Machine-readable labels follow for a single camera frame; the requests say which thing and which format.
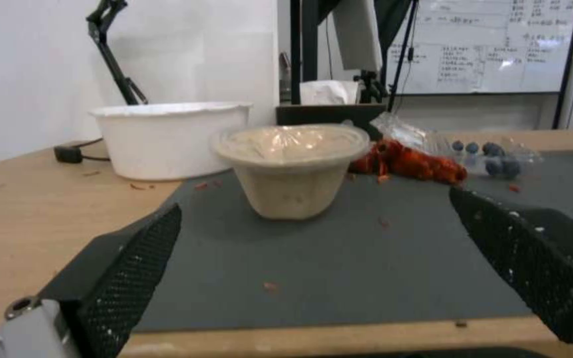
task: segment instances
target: white tissue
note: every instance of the white tissue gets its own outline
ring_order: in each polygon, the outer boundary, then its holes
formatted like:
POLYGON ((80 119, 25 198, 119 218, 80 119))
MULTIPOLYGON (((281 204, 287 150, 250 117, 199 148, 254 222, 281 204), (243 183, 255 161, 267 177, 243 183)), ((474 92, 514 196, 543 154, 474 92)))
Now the white tissue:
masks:
POLYGON ((355 104, 359 90, 358 82, 311 81, 300 84, 302 104, 355 104))

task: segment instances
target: black mesh pad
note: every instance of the black mesh pad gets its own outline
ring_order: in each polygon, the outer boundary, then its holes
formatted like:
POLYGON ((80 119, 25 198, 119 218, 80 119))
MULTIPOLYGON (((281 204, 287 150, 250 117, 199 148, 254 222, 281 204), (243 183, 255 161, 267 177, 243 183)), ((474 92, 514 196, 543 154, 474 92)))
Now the black mesh pad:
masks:
POLYGON ((559 338, 573 343, 573 220, 455 188, 450 198, 496 272, 559 338))
MULTIPOLYGON (((517 181, 471 178, 496 197, 573 217, 573 152, 517 181)), ((531 315, 468 238, 448 186, 358 176, 305 222, 253 213, 234 174, 187 181, 169 199, 184 228, 139 331, 269 328, 531 315), (217 179, 221 187, 213 185, 217 179), (207 181, 209 188, 195 190, 207 181), (379 218, 388 222, 384 228, 379 218), (263 283, 278 286, 264 290, 263 283)))
POLYGON ((159 283, 177 240, 177 205, 92 240, 41 290, 54 299, 83 357, 113 358, 159 283))

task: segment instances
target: black stand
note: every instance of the black stand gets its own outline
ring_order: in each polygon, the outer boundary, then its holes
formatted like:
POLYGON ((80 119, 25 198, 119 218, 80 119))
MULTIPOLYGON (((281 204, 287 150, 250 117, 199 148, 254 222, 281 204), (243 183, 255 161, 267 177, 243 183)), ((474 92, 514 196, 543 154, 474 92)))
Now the black stand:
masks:
POLYGON ((395 95, 397 93, 397 85, 399 83, 399 75, 402 72, 402 64, 404 64, 405 50, 408 47, 408 38, 410 37, 410 30, 412 29, 412 24, 414 23, 415 12, 417 11, 417 3, 419 0, 412 0, 410 7, 410 14, 408 15, 408 24, 406 25, 406 32, 404 34, 404 42, 402 42, 402 50, 399 54, 399 61, 397 63, 397 69, 395 71, 395 80, 393 83, 388 85, 390 88, 390 98, 388 100, 388 106, 386 111, 391 112, 393 109, 393 104, 395 102, 395 95))
POLYGON ((569 75, 572 72, 572 62, 573 62, 573 32, 572 39, 569 43, 569 50, 567 52, 566 68, 563 72, 563 80, 561 82, 561 89, 559 92, 559 99, 557 100, 557 109, 554 113, 554 122, 552 122, 552 129, 559 129, 561 122, 561 114, 563 112, 563 105, 565 104, 565 97, 567 92, 567 85, 569 83, 569 75))
POLYGON ((121 91, 125 102, 130 106, 137 105, 138 101, 136 100, 136 96, 138 96, 143 104, 147 104, 148 100, 145 95, 130 77, 123 75, 123 71, 121 71, 121 68, 118 66, 112 51, 107 46, 107 30, 109 26, 112 25, 116 14, 126 6, 127 2, 125 2, 125 0, 100 0, 96 10, 86 18, 88 22, 88 33, 94 40, 98 50, 100 50, 100 54, 103 56, 103 60, 105 64, 107 64, 107 68, 109 68, 112 77, 114 77, 114 82, 116 82, 118 90, 121 91))

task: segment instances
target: plastic container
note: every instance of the plastic container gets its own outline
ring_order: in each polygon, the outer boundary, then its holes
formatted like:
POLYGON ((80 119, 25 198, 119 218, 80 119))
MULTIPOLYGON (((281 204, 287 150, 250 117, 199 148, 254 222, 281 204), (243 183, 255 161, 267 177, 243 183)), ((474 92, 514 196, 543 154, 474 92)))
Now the plastic container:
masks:
POLYGON ((227 131, 212 145, 232 163, 257 213, 292 220, 328 208, 350 161, 370 148, 365 131, 337 124, 227 131))
POLYGON ((199 177, 230 168, 209 148, 218 132, 246 127, 243 102, 150 104, 94 109, 116 174, 137 180, 199 177))
POLYGON ((465 150, 453 151, 453 159, 466 167, 469 174, 490 176, 497 179, 515 179, 527 174, 532 168, 543 161, 539 152, 528 149, 523 143, 516 143, 512 138, 500 136, 491 141, 503 150, 502 156, 486 156, 482 151, 484 143, 479 144, 479 152, 470 154, 465 150))

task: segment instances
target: black pole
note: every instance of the black pole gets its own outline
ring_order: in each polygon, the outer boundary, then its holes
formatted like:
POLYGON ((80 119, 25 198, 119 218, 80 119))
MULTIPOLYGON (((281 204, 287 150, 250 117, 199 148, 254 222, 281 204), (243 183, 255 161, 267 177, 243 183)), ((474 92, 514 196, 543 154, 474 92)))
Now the black pole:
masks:
POLYGON ((302 81, 318 79, 318 0, 302 0, 302 81))
POLYGON ((417 10, 417 2, 419 0, 412 0, 411 7, 410 7, 410 14, 408 15, 408 24, 406 25, 406 32, 404 34, 404 42, 402 42, 402 51, 399 55, 399 62, 397 63, 397 70, 395 71, 395 80, 393 80, 393 84, 389 85, 390 87, 390 98, 388 100, 388 107, 386 110, 391 112, 393 109, 393 103, 395 102, 395 95, 397 93, 397 84, 399 82, 399 75, 402 72, 402 64, 404 64, 404 57, 405 57, 405 50, 408 47, 408 38, 410 38, 410 30, 412 29, 412 24, 414 23, 414 16, 417 10))
POLYGON ((561 113, 563 111, 563 105, 565 104, 567 84, 569 83, 569 75, 572 71, 572 62, 573 62, 573 32, 572 32, 572 38, 569 43, 569 50, 567 52, 566 68, 565 71, 563 72, 563 80, 561 82, 559 100, 557 100, 557 109, 554 113, 554 122, 552 122, 552 129, 558 129, 561 122, 561 113))
POLYGON ((300 0, 291 0, 291 104, 300 104, 300 0))

